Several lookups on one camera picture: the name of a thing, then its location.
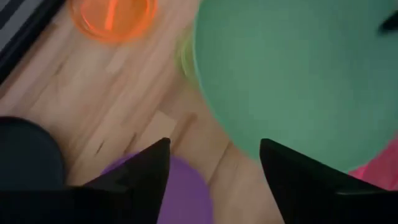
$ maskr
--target wooden floor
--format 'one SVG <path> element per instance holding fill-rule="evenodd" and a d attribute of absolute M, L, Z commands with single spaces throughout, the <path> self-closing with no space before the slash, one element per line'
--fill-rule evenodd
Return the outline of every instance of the wooden floor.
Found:
<path fill-rule="evenodd" d="M 215 223 L 282 223 L 260 165 L 234 147 L 175 67 L 175 40 L 197 7 L 197 0 L 159 0 L 147 35 L 119 46 L 87 39 L 62 9 L 0 86 L 0 115 L 47 129 L 71 185 L 171 137 L 172 154 L 208 184 Z"/>

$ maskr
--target black object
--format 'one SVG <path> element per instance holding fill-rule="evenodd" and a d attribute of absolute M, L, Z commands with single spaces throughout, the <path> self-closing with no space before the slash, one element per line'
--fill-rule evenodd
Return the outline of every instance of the black object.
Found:
<path fill-rule="evenodd" d="M 163 138 L 82 187 L 0 191 L 0 223 L 156 224 L 169 165 L 170 140 Z"/>
<path fill-rule="evenodd" d="M 24 119 L 0 117 L 0 190 L 60 190 L 64 180 L 62 155 L 48 132 Z"/>
<path fill-rule="evenodd" d="M 260 157 L 286 224 L 397 223 L 397 192 L 334 170 L 270 139 Z"/>
<path fill-rule="evenodd" d="M 65 0 L 0 2 L 0 84 L 64 2 Z"/>
<path fill-rule="evenodd" d="M 382 34 L 390 33 L 398 30 L 398 11 L 393 13 L 379 28 Z"/>

